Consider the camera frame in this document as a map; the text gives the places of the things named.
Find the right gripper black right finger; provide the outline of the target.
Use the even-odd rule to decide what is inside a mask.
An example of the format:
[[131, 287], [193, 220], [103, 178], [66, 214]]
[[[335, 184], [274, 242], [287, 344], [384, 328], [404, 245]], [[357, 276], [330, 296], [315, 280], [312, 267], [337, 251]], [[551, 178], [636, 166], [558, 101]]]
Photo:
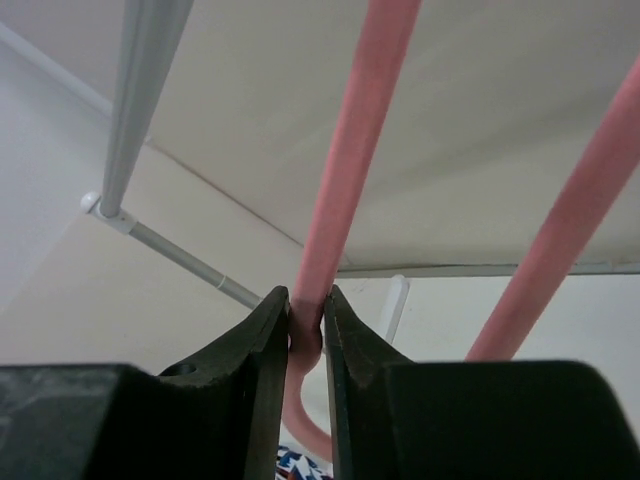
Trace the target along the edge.
[[414, 362], [339, 289], [324, 306], [338, 479], [624, 479], [628, 424], [574, 361]]

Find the blue white red patterned trousers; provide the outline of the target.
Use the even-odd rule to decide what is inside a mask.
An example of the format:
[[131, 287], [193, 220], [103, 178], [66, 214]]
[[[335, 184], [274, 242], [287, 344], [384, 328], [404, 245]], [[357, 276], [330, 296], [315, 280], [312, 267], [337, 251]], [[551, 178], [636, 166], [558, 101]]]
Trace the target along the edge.
[[333, 475], [306, 455], [280, 445], [277, 451], [274, 479], [333, 480]]

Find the pink plastic hanger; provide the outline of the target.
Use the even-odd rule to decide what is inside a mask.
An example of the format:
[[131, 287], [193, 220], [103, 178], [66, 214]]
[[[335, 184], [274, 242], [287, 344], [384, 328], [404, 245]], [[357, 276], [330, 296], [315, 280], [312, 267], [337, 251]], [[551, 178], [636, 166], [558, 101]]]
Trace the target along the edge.
[[[311, 453], [332, 461], [335, 432], [307, 414], [306, 375], [321, 355], [324, 302], [336, 277], [368, 170], [420, 12], [417, 1], [369, 4], [291, 301], [282, 420]], [[508, 360], [519, 350], [639, 164], [639, 70], [632, 67], [527, 255], [468, 352]]]

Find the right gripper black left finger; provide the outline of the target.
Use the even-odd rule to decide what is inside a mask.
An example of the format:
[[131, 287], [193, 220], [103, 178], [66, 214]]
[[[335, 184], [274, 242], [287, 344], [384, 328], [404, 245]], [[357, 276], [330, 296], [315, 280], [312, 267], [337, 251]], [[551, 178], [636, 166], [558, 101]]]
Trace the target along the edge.
[[5, 479], [271, 479], [287, 290], [158, 375], [128, 364], [5, 366]]

